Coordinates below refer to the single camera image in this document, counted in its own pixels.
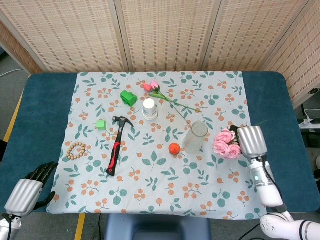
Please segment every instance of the clear glass cup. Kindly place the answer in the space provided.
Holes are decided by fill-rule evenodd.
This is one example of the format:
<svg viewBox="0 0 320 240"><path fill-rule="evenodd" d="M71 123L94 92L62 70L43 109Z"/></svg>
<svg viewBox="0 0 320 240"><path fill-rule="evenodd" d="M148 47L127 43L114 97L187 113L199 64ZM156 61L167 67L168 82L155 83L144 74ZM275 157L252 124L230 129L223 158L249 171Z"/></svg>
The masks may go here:
<svg viewBox="0 0 320 240"><path fill-rule="evenodd" d="M207 125L202 121L196 121L182 141L182 147L188 154L196 154L200 151L208 133Z"/></svg>

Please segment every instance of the yellow floor tape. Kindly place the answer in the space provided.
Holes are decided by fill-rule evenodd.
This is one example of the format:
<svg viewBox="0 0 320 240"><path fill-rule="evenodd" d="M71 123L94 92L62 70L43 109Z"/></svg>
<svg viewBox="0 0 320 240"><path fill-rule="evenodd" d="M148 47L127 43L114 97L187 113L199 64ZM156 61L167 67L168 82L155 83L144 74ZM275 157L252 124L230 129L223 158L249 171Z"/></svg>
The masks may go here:
<svg viewBox="0 0 320 240"><path fill-rule="evenodd" d="M24 92L22 91L20 99L19 99L19 102L16 105L14 113L13 113L13 116L11 118L9 127L6 130L6 133L5 133L5 136L4 136L4 139L3 139L5 142L9 142L12 130L14 129L14 125L15 125L15 122L16 122L16 119L17 119L17 115L18 115L18 111L19 111L19 108L20 108L21 99L22 99L23 94L24 94ZM85 225L85 219L86 219L86 214L85 213L79 214L78 224L76 226L76 232L75 232L74 240L81 240L82 232L83 232L84 225Z"/></svg>

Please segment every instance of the white cable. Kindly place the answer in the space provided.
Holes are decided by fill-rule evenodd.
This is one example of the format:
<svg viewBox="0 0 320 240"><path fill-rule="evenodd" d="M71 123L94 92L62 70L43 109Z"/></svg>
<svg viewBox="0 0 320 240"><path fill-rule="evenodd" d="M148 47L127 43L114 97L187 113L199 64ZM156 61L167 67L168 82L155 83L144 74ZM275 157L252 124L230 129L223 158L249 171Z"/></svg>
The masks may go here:
<svg viewBox="0 0 320 240"><path fill-rule="evenodd" d="M4 74L0 75L0 78L1 78L1 77L3 77L4 75L9 74L9 73L12 73L12 72L15 72L15 71L21 71L21 70L23 70L23 69L22 69L22 68L20 68L20 69L15 69L15 70L7 71L6 73L4 73Z"/></svg>
<svg viewBox="0 0 320 240"><path fill-rule="evenodd" d="M304 114L306 115L306 119L308 120L308 123L310 123L312 121L312 119L310 119L309 115L306 113L306 110L314 110L314 111L320 111L319 108L307 108L304 110Z"/></svg>

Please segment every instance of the claw hammer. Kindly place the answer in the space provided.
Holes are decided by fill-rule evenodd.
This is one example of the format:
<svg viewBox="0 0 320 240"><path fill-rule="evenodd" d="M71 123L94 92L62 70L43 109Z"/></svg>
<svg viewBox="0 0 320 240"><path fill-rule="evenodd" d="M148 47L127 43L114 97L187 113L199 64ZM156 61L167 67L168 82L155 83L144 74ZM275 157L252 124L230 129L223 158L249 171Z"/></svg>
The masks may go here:
<svg viewBox="0 0 320 240"><path fill-rule="evenodd" d="M114 122L119 122L119 130L118 130L118 134L115 139L115 143L113 145L110 163L109 163L109 166L106 170L106 173L109 174L110 176L115 175L117 159L119 157L119 152L120 152L120 147L121 147L122 130L124 129L124 126L126 123L129 123L134 128L134 125L129 121L129 119L127 119L124 116L120 116L120 117L114 116L112 118L112 120Z"/></svg>

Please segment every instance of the silver robotic hand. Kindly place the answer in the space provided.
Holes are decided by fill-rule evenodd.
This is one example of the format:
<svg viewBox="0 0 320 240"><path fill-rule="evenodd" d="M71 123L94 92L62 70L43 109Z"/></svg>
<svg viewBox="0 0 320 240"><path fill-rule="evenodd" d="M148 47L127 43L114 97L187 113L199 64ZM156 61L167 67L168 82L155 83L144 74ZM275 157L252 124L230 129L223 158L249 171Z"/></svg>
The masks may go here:
<svg viewBox="0 0 320 240"><path fill-rule="evenodd" d="M44 201L37 201L57 166L53 161L40 165L18 181L4 206L7 213L2 214L4 219L0 221L0 240L14 240L22 226L21 218L51 202L56 194L54 191Z"/></svg>
<svg viewBox="0 0 320 240"><path fill-rule="evenodd" d="M246 126L238 128L237 132L242 154L250 161L251 174L261 202L274 211L260 219L264 234L273 239L319 240L319 223L294 221L287 211L267 161L268 149L261 128Z"/></svg>

